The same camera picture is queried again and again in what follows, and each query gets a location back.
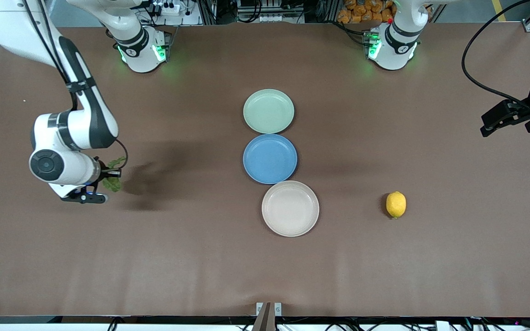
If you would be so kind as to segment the green lettuce leaf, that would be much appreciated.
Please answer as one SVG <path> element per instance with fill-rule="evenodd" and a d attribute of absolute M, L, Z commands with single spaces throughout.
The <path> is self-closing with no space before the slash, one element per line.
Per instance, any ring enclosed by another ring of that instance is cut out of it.
<path fill-rule="evenodd" d="M 107 170 L 104 170 L 104 178 L 102 179 L 102 185 L 114 193 L 122 189 L 121 178 L 110 178 L 108 179 L 108 170 L 121 170 L 123 166 L 127 163 L 127 157 L 122 156 L 115 160 L 111 160 L 107 164 Z"/>

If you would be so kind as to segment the yellow lemon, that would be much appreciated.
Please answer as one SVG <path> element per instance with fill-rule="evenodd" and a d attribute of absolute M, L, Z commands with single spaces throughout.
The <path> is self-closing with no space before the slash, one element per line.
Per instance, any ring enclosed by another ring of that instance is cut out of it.
<path fill-rule="evenodd" d="M 403 193 L 393 191 L 386 197 L 386 211 L 393 219 L 402 217 L 406 211 L 407 201 Z"/>

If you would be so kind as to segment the blue round plate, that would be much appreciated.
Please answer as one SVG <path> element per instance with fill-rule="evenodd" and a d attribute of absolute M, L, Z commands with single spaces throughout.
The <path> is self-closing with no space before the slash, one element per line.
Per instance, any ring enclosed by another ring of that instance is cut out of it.
<path fill-rule="evenodd" d="M 242 154 L 245 172 L 255 182 L 274 185 L 289 179 L 296 171 L 297 149 L 278 134 L 261 134 L 246 145 Z"/>

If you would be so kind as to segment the light green round plate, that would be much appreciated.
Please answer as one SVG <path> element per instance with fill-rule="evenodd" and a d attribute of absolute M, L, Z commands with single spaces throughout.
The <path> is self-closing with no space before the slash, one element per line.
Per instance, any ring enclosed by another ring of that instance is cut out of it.
<path fill-rule="evenodd" d="M 242 116 L 252 130 L 261 134 L 277 134 L 292 124 L 295 106 L 286 93 L 262 89 L 246 99 Z"/>

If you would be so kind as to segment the white power strip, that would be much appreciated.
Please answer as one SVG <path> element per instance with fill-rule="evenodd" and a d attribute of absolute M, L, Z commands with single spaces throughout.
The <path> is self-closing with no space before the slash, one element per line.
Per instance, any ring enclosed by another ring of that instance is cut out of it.
<path fill-rule="evenodd" d="M 149 11 L 159 16 L 179 16 L 181 5 L 175 0 L 153 0 L 150 2 Z"/>

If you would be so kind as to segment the orange snack bags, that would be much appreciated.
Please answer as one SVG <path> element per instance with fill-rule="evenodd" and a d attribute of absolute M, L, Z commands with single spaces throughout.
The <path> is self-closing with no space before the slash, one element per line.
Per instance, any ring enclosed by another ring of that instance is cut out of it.
<path fill-rule="evenodd" d="M 397 10 L 393 0 L 343 0 L 336 21 L 342 24 L 365 21 L 391 23 Z"/>

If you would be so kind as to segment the white round plate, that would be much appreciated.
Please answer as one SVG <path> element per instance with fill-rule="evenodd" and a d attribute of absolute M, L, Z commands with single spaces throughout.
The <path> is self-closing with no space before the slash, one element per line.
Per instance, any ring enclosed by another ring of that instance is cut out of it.
<path fill-rule="evenodd" d="M 283 237 L 299 237 L 317 224 L 320 215 L 318 197 L 302 182 L 274 184 L 261 203 L 262 218 L 274 233 Z"/>

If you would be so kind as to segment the metal equipment rack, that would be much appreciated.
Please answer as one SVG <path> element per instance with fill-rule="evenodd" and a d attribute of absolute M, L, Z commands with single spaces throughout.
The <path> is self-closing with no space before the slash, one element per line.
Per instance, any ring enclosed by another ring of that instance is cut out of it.
<path fill-rule="evenodd" d="M 343 0 L 194 0 L 204 25 L 230 23 L 328 23 Z"/>

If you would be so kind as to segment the metal table edge bracket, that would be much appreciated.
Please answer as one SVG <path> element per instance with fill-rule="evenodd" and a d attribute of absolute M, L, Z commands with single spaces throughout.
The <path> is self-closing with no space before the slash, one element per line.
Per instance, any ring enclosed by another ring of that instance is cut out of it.
<path fill-rule="evenodd" d="M 252 331 L 278 331 L 276 318 L 282 316 L 282 303 L 257 303 L 256 312 Z"/>

